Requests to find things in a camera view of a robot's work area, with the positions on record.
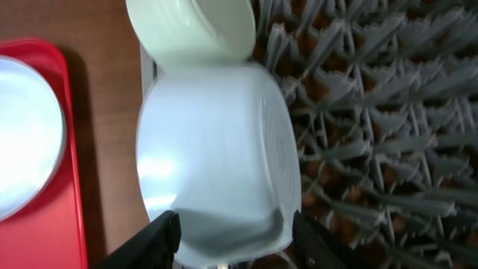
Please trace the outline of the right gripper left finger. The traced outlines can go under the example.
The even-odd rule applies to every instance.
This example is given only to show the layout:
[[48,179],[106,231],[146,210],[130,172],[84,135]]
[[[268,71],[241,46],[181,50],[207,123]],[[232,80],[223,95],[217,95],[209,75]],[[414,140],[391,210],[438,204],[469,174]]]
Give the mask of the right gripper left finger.
[[180,240],[179,214],[165,211],[94,268],[172,269]]

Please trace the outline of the light blue bowl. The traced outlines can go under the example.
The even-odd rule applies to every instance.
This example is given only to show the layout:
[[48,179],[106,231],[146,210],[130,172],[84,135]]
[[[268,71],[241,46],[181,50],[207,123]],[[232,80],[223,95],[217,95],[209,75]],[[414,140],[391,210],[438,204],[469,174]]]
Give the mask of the light blue bowl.
[[179,264],[246,262],[291,244],[301,209],[296,140],[262,66],[161,76],[143,98],[136,162],[148,217],[179,215]]

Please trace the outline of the light blue plate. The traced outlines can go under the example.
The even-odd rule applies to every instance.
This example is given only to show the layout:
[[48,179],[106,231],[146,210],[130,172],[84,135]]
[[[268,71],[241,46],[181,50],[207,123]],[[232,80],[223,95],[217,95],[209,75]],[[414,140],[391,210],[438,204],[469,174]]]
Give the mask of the light blue plate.
[[66,149],[66,119],[50,83],[26,63],[1,57],[1,220],[34,200]]

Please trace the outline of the mint green bowl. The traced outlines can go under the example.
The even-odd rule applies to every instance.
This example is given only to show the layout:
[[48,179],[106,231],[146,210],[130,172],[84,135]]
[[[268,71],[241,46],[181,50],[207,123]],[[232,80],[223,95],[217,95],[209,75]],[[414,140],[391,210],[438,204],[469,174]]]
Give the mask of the mint green bowl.
[[163,70],[243,62],[255,46],[250,0],[126,0],[135,34]]

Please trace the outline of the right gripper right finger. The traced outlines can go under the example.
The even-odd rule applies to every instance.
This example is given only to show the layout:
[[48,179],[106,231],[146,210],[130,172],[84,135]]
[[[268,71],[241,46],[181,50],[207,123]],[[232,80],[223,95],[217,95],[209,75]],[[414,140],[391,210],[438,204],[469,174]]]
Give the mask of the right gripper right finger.
[[338,240],[313,217],[294,213],[294,256],[298,268],[306,269],[372,269],[355,250]]

